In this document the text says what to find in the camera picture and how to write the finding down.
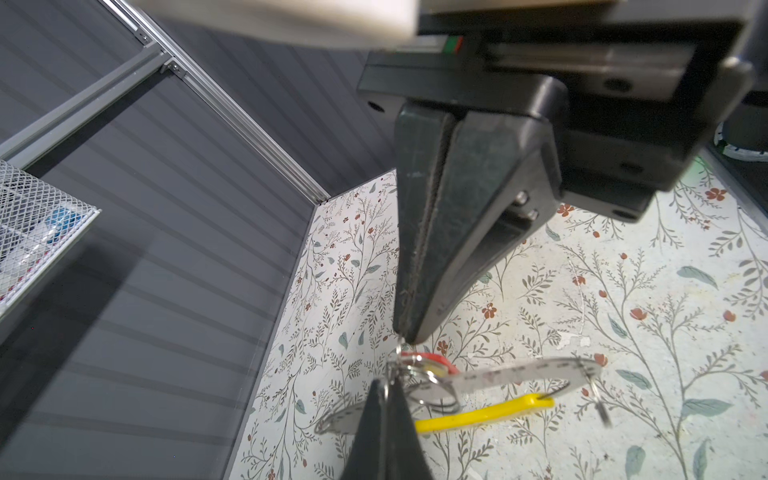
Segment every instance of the floral pattern floor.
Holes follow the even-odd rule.
[[[318,208],[231,478],[337,479],[352,437],[313,433],[361,400],[397,344],[396,177]],[[460,369],[549,356],[605,366],[546,413],[422,439],[435,479],[764,478],[768,238],[700,159],[635,225],[561,205],[419,351]],[[539,391],[484,391],[473,406]]]

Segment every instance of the red flower print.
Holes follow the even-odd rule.
[[[595,353],[594,361],[599,363],[600,366],[606,366],[608,364],[608,358],[602,353]]]
[[[645,317],[648,316],[647,313],[645,313],[643,310],[639,308],[633,308],[629,311],[629,315],[634,318],[635,320],[640,320],[641,322],[645,320]]]
[[[482,310],[482,312],[483,315],[485,315],[485,318],[493,318],[498,310],[495,306],[493,306],[493,303],[489,303],[488,306]]]
[[[558,213],[563,217],[567,217],[568,212],[572,212],[572,211],[574,211],[574,208],[568,204],[560,204],[560,208],[558,208]]]
[[[719,188],[710,188],[707,190],[707,198],[710,200],[717,200],[719,202],[725,200],[725,194],[728,190],[721,190]]]

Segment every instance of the wire mesh basket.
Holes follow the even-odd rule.
[[[0,316],[99,213],[96,207],[0,161]]]

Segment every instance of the key ring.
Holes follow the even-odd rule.
[[[403,388],[403,392],[406,394],[406,398],[425,406],[435,412],[443,414],[453,414],[461,410],[461,401],[458,398],[458,394],[455,389],[446,382],[437,372],[444,372],[456,369],[453,365],[452,368],[447,367],[443,362],[439,362],[434,357],[428,358],[427,356],[419,353],[404,353],[402,351],[402,344],[396,347],[396,358],[394,361],[387,362],[386,373],[384,382],[382,382],[383,399],[386,401],[387,393],[389,392],[389,384],[394,381],[396,376],[411,376],[418,377],[427,380],[426,385],[435,385],[444,390],[449,396],[453,397],[453,401],[446,403],[444,400],[439,402],[428,402],[423,399],[418,399],[413,396],[413,393],[422,388],[425,383],[406,386]],[[315,433],[322,435],[328,432],[331,428],[336,427],[343,428],[345,431],[354,432],[357,427],[357,422],[362,415],[362,410],[365,407],[365,402],[359,402],[350,406],[344,407],[346,399],[349,398],[349,394],[346,394],[344,398],[341,398],[333,403],[326,413],[316,424]]]

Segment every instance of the metal bolt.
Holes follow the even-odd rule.
[[[525,205],[528,202],[528,192],[525,190],[520,191],[517,195],[515,195],[515,205],[520,207],[521,205]]]

